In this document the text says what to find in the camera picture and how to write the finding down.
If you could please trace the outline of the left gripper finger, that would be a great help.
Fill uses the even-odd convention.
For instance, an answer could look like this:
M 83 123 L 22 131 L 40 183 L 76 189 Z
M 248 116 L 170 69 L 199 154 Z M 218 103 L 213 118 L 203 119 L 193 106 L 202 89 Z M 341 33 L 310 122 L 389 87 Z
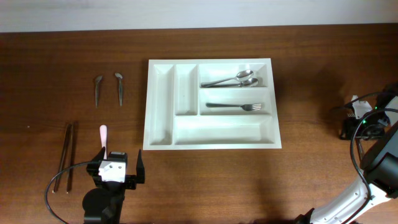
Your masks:
M 106 154 L 105 150 L 106 148 L 102 147 L 100 152 L 94 157 L 94 161 L 102 161 L 104 159 L 104 155 Z
M 142 151 L 139 150 L 136 162 L 136 183 L 144 184 L 146 180 L 145 167 L 142 160 Z

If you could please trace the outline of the steel spoon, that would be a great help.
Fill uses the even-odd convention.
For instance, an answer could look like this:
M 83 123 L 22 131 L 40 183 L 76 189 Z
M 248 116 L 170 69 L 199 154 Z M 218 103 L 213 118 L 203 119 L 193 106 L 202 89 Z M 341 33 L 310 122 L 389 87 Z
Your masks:
M 239 82 L 237 84 L 227 84 L 227 85 L 212 85 L 211 88 L 227 88 L 227 87 L 253 87 L 259 83 L 257 78 L 250 78 L 246 81 Z
M 222 83 L 222 82 L 227 82 L 227 81 L 230 81 L 230 80 L 235 80 L 237 82 L 243 82 L 243 81 L 246 81 L 246 80 L 252 78 L 253 76 L 254 76 L 254 71 L 252 71 L 252 70 L 243 70 L 243 71 L 238 72 L 236 74 L 236 76 L 233 77 L 233 78 L 225 78 L 225 79 L 217 80 L 217 81 L 213 81 L 213 82 L 202 82 L 200 84 L 200 86 L 202 88 L 207 88 L 207 87 L 213 86 L 215 84 L 219 84 L 219 83 Z

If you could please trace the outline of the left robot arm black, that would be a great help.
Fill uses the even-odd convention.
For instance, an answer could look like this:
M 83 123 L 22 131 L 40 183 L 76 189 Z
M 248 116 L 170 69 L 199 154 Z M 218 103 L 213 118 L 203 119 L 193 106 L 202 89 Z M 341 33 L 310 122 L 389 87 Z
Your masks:
M 105 148 L 90 161 L 87 173 L 96 187 L 83 198 L 85 223 L 119 223 L 126 190 L 135 190 L 146 180 L 142 151 L 138 152 L 136 174 L 128 175 L 128 156 L 125 152 L 110 152 Z

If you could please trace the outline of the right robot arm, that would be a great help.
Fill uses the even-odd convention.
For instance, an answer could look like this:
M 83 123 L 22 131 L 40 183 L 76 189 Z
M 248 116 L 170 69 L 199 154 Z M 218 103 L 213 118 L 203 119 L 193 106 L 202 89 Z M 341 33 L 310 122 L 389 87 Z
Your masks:
M 397 198 L 397 84 L 365 96 L 354 95 L 340 133 L 350 141 L 350 157 L 358 178 L 330 203 L 299 215 L 294 223 L 354 223 L 369 209 Z

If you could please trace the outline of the steel fork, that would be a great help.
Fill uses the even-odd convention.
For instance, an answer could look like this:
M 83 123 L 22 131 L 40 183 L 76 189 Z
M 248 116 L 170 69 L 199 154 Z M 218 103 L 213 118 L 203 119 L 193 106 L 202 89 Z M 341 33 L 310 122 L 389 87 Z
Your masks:
M 262 108 L 262 104 L 256 103 L 256 104 L 236 105 L 236 104 L 206 103 L 206 107 L 207 108 L 241 108 L 244 111 L 257 111 Z
M 348 112 L 347 117 L 348 117 L 347 118 L 348 124 L 346 127 L 347 130 L 346 137 L 351 138 L 354 136 L 355 127 L 359 124 L 359 119 L 356 117 L 354 112 Z M 364 156 L 364 149 L 362 147 L 361 140 L 362 137 L 360 131 L 358 131 L 355 137 L 355 142 L 358 150 L 359 160 L 362 160 Z

